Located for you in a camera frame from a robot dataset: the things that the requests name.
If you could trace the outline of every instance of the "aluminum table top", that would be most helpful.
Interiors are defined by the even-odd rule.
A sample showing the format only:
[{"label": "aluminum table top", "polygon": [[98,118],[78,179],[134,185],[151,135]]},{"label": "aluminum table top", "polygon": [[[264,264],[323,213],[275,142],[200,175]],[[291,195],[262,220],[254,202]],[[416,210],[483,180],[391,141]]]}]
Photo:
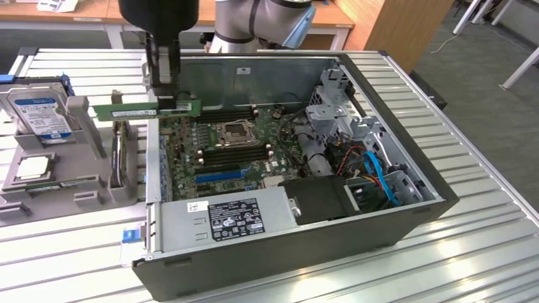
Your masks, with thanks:
[{"label": "aluminum table top", "polygon": [[[528,302],[539,300],[538,214],[391,58],[350,52],[460,202],[394,246],[174,302]],[[142,50],[40,49],[19,76],[68,74],[91,105],[146,99]],[[368,105],[362,102],[367,113]],[[146,126],[139,125],[139,163]],[[16,142],[0,113],[0,180]],[[144,201],[144,165],[139,165]],[[123,228],[144,204],[0,228],[0,302],[152,302],[120,266]]]}]

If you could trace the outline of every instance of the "blue latch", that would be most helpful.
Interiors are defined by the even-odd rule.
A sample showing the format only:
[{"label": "blue latch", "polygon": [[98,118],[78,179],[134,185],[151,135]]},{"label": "blue latch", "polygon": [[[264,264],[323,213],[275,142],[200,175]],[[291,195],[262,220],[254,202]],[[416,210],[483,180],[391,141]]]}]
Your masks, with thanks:
[{"label": "blue latch", "polygon": [[13,82],[15,76],[12,74],[0,74],[0,83],[9,84]]},{"label": "blue latch", "polygon": [[143,238],[140,237],[140,229],[127,229],[124,230],[122,243],[135,243],[140,242]]}]

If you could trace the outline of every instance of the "white sticker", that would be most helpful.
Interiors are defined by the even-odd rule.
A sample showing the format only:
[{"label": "white sticker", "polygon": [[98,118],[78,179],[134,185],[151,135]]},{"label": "white sticker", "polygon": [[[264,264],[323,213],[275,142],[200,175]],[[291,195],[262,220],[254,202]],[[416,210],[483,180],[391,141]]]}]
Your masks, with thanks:
[{"label": "white sticker", "polygon": [[112,112],[112,116],[115,118],[119,117],[146,117],[146,116],[155,116],[158,115],[158,110],[148,109],[148,110],[122,110],[118,112]]},{"label": "white sticker", "polygon": [[56,111],[59,104],[52,98],[19,99],[17,112],[33,133],[46,139],[60,139],[71,135],[71,127]]},{"label": "white sticker", "polygon": [[72,187],[76,186],[76,183],[79,183],[79,181],[68,181],[68,182],[60,182],[62,187]]},{"label": "white sticker", "polygon": [[187,203],[187,212],[208,210],[208,201],[190,202]]},{"label": "white sticker", "polygon": [[102,18],[80,18],[80,17],[75,17],[74,20],[75,21],[86,21],[86,22],[102,22]]},{"label": "white sticker", "polygon": [[58,185],[52,185],[52,186],[46,186],[46,187],[39,187],[39,188],[32,188],[32,189],[27,189],[27,191],[29,193],[39,193],[40,191],[52,191],[60,189],[60,186]]},{"label": "white sticker", "polygon": [[183,111],[188,112],[191,109],[192,109],[191,103],[180,103],[180,104],[176,104],[175,109],[162,109],[162,112],[174,112],[176,110],[180,110],[182,112]]},{"label": "white sticker", "polygon": [[236,74],[251,74],[251,68],[236,68]]},{"label": "white sticker", "polygon": [[192,108],[191,103],[180,103],[180,104],[176,105],[176,110],[187,110],[187,111],[190,111],[191,108]]}]

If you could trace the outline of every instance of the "warning label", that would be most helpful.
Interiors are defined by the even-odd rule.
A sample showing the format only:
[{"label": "warning label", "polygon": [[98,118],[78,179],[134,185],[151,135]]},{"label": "warning label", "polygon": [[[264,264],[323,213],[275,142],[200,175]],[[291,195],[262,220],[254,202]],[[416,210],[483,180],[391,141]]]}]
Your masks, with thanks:
[{"label": "warning label", "polygon": [[59,104],[52,98],[16,100],[19,113],[36,135],[46,139],[60,139],[71,135],[71,127],[58,113]]},{"label": "warning label", "polygon": [[266,232],[255,198],[208,205],[208,214],[215,241]]}]

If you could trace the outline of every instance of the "power supply label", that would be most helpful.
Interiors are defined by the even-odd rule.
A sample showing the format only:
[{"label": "power supply label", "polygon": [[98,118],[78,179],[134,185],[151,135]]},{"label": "power supply label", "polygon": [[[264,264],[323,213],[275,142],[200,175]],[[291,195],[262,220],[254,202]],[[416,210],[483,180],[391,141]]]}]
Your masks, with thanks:
[{"label": "power supply label", "polygon": [[208,205],[211,237],[230,240],[266,232],[255,198]]}]

